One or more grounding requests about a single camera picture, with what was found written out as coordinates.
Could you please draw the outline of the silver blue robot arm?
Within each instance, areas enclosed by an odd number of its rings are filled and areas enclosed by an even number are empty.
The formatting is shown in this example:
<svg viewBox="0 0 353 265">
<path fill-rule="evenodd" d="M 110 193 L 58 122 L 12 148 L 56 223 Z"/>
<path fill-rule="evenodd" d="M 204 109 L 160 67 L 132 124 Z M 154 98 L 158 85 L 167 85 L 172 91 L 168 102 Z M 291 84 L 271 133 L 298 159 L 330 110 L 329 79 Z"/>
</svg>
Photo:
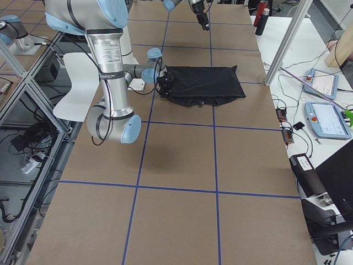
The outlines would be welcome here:
<svg viewBox="0 0 353 265">
<path fill-rule="evenodd" d="M 163 0 L 162 3 L 165 7 L 165 9 L 168 12 L 171 12 L 172 10 L 175 9 L 177 5 L 179 5 L 182 2 L 182 0 Z M 210 30 L 210 23 L 209 19 L 207 16 L 207 12 L 212 6 L 213 1 L 206 1 L 207 3 L 210 4 L 209 8 L 207 11 L 205 11 L 205 1 L 204 0 L 194 0 L 194 1 L 187 1 L 189 7 L 191 8 L 192 12 L 196 15 L 197 21 L 201 25 L 202 29 L 205 31 Z"/>
<path fill-rule="evenodd" d="M 145 65 L 123 63 L 120 39 L 128 22 L 126 1 L 46 1 L 45 15 L 51 28 L 83 35 L 92 53 L 104 94 L 88 113 L 92 139 L 135 142 L 141 118 L 128 102 L 127 86 L 134 78 L 156 84 L 166 68 L 158 48 L 148 51 Z"/>
</svg>

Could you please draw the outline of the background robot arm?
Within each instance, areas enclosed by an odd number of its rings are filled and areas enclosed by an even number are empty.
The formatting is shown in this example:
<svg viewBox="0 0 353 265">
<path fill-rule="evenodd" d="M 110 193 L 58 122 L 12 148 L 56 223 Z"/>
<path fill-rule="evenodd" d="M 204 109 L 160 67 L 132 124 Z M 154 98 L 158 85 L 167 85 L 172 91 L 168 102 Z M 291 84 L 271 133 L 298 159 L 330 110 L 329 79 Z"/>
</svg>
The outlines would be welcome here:
<svg viewBox="0 0 353 265">
<path fill-rule="evenodd" d="M 1 41 L 13 55 L 34 56 L 39 47 L 16 15 L 1 17 Z"/>
</svg>

